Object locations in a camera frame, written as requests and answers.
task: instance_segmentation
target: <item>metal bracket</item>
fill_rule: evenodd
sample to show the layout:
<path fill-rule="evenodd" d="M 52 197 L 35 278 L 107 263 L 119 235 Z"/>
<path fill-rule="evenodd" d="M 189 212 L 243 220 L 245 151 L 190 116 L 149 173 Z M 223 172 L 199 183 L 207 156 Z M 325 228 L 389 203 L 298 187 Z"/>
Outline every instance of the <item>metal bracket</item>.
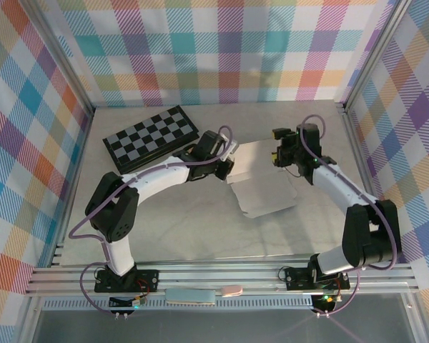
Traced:
<path fill-rule="evenodd" d="M 135 265 L 122 277 L 116 275 L 109 267 L 99 270 L 95 276 L 94 292 L 96 293 L 154 293 L 157 291 L 159 271 L 156 269 L 138 270 Z"/>
<path fill-rule="evenodd" d="M 310 255 L 293 255 L 267 258 L 198 260 L 183 262 L 137 263 L 139 269 L 158 269 L 159 287 L 155 294 L 164 294 L 167 288 L 219 289 L 220 287 L 241 284 L 244 295 L 271 295 L 286 292 L 286 283 L 277 277 L 283 266 L 307 268 Z M 82 295 L 79 289 L 79 276 L 83 266 L 36 268 L 27 287 L 28 296 Z M 356 273 L 348 273 L 354 287 Z M 94 292 L 96 279 L 94 273 L 84 275 L 84 285 L 88 292 Z M 360 293 L 398 293 L 416 292 L 418 285 L 409 264 L 396 264 L 389 271 L 367 268 L 361 271 Z M 303 293 L 298 289 L 294 293 Z M 306 294 L 323 294 L 314 289 Z M 124 292 L 125 296 L 137 295 Z"/>
<path fill-rule="evenodd" d="M 401 294 L 410 328 L 417 342 L 429 343 L 429 317 L 419 293 Z"/>
<path fill-rule="evenodd" d="M 109 296 L 94 295 L 92 300 L 105 309 L 127 310 L 129 307 L 110 307 Z M 147 302 L 140 305 L 140 311 L 177 310 L 187 311 L 250 311 L 264 309 L 311 309 L 312 296 L 308 294 L 273 294 L 273 295 L 242 295 L 241 297 L 224 298 L 216 296 L 216 303 L 212 305 L 199 304 L 169 304 L 164 295 L 147 297 Z M 42 311 L 96 311 L 90 303 L 81 296 L 45 297 Z"/>
<path fill-rule="evenodd" d="M 318 289 L 320 291 L 337 291 L 338 285 L 340 289 L 350 289 L 350 280 L 348 276 L 344 277 L 341 273 L 334 276 L 334 279 L 329 279 L 324 282 L 313 282 L 312 276 L 308 273 L 308 268 L 286 268 L 285 280 L 286 290 L 288 291 L 303 291 L 309 289 Z"/>

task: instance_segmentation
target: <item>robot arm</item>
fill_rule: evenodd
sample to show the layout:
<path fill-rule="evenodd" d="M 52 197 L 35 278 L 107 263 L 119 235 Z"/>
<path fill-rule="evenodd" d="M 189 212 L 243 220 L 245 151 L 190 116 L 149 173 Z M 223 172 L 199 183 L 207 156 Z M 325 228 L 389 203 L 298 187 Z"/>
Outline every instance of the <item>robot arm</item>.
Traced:
<path fill-rule="evenodd" d="M 228 139 L 224 135 L 207 131 L 197 144 L 186 146 L 183 150 L 174 153 L 173 156 L 158 164 L 170 165 L 165 169 L 156 170 L 149 174 L 144 173 L 147 170 L 145 169 L 145 171 L 125 174 L 121 177 L 113 172 L 104 175 L 87 205 L 86 215 L 97 208 L 118 187 L 135 179 L 139 174 L 143 173 L 144 175 L 129 184 L 116 202 L 108 203 L 91 219 L 91 225 L 98 231 L 98 235 L 105 239 L 105 249 L 109 255 L 108 267 L 115 275 L 123 277 L 135 266 L 130 252 L 129 233 L 134 226 L 137 207 L 149 197 L 177 184 L 197 181 L 210 174 L 225 180 L 234 166 L 230 154 L 237 147 L 235 141 L 230 144 L 228 150 L 217 161 L 197 166 L 186 166 L 184 163 L 212 159 L 217 156 L 218 151 L 227 142 Z"/>
<path fill-rule="evenodd" d="M 336 162 L 328 156 L 322 156 L 317 125 L 299 125 L 296 131 L 276 129 L 273 133 L 275 139 L 281 140 L 281 145 L 272 154 L 274 165 L 284 167 L 296 164 L 300 175 L 326 193 L 346 215 L 342 244 L 311 257 L 308 273 L 312 276 L 312 282 L 325 282 L 338 278 L 341 272 L 348 269 L 391 259 L 393 252 L 384 224 L 373 208 L 338 177 L 342 175 L 344 179 L 350 181 Z M 321 165 L 308 153 L 300 140 L 301 135 L 311 151 L 329 164 L 337 174 Z M 358 193 L 365 195 L 384 214 L 400 253 L 400 232 L 395 205 L 389 200 L 380 201 L 356 188 Z"/>

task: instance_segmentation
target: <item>plaid fabric backdrop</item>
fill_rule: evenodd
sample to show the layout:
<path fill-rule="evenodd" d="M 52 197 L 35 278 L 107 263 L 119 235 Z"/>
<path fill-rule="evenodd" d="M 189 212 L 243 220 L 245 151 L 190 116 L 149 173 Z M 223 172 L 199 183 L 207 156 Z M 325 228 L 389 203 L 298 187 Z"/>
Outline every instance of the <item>plaid fabric backdrop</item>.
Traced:
<path fill-rule="evenodd" d="M 1 0 L 0 342 L 48 254 L 87 123 L 18 0 Z"/>
<path fill-rule="evenodd" d="M 341 99 L 335 99 L 335 101 L 343 102 L 343 103 L 346 102 L 355 82 L 358 80 L 360 72 L 364 68 L 365 62 L 368 60 L 370 52 L 372 51 L 376 41 L 378 40 L 378 37 L 380 36 L 381 30 L 383 29 L 386 21 L 388 20 L 388 17 L 391 14 L 392 10 L 394 9 L 394 5 L 398 1 L 399 0 L 388 0 L 388 3 L 385 5 L 385 8 L 383 9 L 380 20 L 378 20 L 377 24 L 375 25 L 372 36 L 370 37 L 367 45 L 365 45 L 363 54 L 361 55 L 360 59 L 357 61 L 355 70 L 351 74 L 350 80 L 348 82 L 348 85 L 345 91 L 343 92 Z"/>
<path fill-rule="evenodd" d="M 429 0 L 412 3 L 352 114 L 429 313 Z"/>
<path fill-rule="evenodd" d="M 100 106 L 333 99 L 378 0 L 40 0 Z"/>

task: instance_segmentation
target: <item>black and white checkered board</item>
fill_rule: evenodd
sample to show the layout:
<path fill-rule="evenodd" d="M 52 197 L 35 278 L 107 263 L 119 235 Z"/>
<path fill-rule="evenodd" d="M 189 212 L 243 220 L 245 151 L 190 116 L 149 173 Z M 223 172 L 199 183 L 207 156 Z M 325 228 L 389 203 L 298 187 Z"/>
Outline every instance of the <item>black and white checkered board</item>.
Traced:
<path fill-rule="evenodd" d="M 126 174 L 199 138 L 180 106 L 103 140 L 119 173 Z"/>

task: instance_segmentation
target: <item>white table surface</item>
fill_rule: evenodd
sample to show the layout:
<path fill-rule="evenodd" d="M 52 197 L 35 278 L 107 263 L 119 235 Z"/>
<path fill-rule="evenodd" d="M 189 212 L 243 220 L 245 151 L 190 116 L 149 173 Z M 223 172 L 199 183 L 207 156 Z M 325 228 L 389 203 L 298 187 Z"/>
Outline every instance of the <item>white table surface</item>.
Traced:
<path fill-rule="evenodd" d="M 69 229 L 84 218 L 84 209 L 101 177 L 110 171 L 117 173 L 102 139 L 168 108 L 97 109 L 84 152 Z M 272 129 L 295 129 L 308 114 L 320 114 L 327 123 L 327 133 L 321 141 L 323 154 L 331 156 L 362 186 L 333 101 L 182 108 L 201 135 L 208 129 L 214 131 L 228 124 L 239 143 L 268 139 Z M 214 259 L 322 252 L 339 245 L 345 215 L 304 178 L 292 179 L 292 185 L 297 190 L 295 207 L 256 219 L 242 214 L 231 187 L 214 176 L 167 189 L 140 204 L 129 234 L 132 254 L 136 261 Z M 85 224 L 79 233 L 95 231 Z M 104 261 L 98 241 L 65 238 L 62 265 L 95 261 Z"/>

